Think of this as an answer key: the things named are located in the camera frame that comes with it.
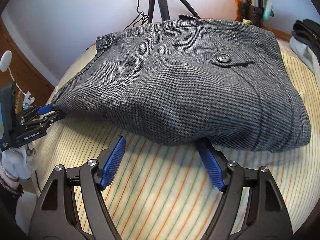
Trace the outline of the white gloved left hand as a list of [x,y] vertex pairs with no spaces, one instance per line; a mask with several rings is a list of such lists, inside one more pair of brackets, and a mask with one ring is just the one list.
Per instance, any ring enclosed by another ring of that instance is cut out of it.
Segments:
[[35,141],[19,148],[1,151],[1,168],[4,174],[13,181],[30,179],[34,154]]

